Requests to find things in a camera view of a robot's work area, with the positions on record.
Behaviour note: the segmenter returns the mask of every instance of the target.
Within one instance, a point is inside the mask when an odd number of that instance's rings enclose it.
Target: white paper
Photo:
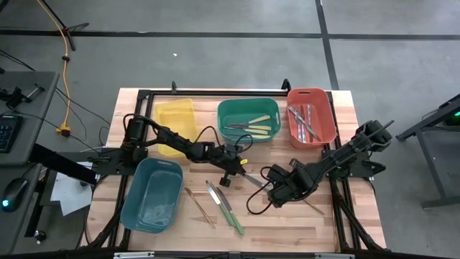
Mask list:
[[[92,163],[81,162],[80,165],[91,167]],[[55,185],[51,193],[51,201],[60,201],[63,215],[67,215],[91,204],[91,186],[81,186],[80,181],[57,173]]]

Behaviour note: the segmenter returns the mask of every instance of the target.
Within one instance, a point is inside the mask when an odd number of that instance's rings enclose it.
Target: plastic bin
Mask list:
[[[191,141],[195,141],[197,138],[198,130],[196,129],[192,99],[155,104],[154,114],[158,124],[169,127],[173,132],[177,132],[180,136]],[[165,156],[184,156],[181,152],[167,145],[158,145],[158,152]]]
[[[334,141],[336,126],[332,115],[329,98],[325,91],[319,88],[297,88],[287,95],[287,105],[302,109],[304,120],[308,123],[307,104],[311,105],[311,128],[320,140],[311,137],[305,129],[306,143],[298,139],[298,128],[294,114],[286,109],[290,128],[290,142],[295,148],[318,148]]]
[[[235,143],[239,137],[235,137],[234,135],[258,134],[237,129],[226,129],[226,125],[232,123],[247,123],[265,115],[270,115],[270,119],[256,122],[251,125],[271,126],[272,129],[268,132],[269,137],[263,140],[254,138],[254,142],[270,141],[280,131],[280,109],[278,108],[277,102],[270,98],[225,100],[217,107],[218,130],[226,142]],[[244,138],[239,141],[241,144],[250,142],[250,138]]]
[[[183,172],[177,163],[145,158],[137,166],[121,210],[121,223],[130,230],[160,233],[174,220]]]

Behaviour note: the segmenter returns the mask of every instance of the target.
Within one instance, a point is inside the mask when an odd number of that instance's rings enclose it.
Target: orange cable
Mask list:
[[[67,40],[65,39],[64,32],[61,30],[58,22],[56,22],[55,18],[49,13],[49,11],[46,9],[46,7],[40,2],[40,0],[37,0],[37,3],[45,10],[45,12],[48,14],[48,16],[51,18],[52,22],[56,25],[57,29],[59,30],[60,35],[63,37],[64,40],[64,46],[65,46],[65,54],[64,56],[68,58],[68,45],[67,45]],[[69,87],[67,85],[67,60],[64,60],[64,69],[63,69],[63,81],[64,81],[64,87],[65,91],[67,92],[67,111],[65,113],[65,118],[64,122],[62,124],[62,127],[67,127],[67,120],[69,117],[69,111],[70,111],[70,93],[69,93]]]

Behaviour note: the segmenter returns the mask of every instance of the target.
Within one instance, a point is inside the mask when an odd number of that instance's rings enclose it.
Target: yellow bin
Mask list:
[[[164,104],[155,104],[154,111],[155,121],[158,124],[169,127],[173,132],[179,133],[180,136],[190,141],[195,141],[198,136],[198,130],[196,129],[192,99],[181,99]],[[159,145],[158,152],[166,156],[183,155],[181,152],[167,145]]]

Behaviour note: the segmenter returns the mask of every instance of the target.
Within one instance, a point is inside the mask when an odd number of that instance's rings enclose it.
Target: computer mouse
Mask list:
[[[4,212],[14,212],[19,208],[29,181],[26,178],[15,178],[6,186],[1,200]]]

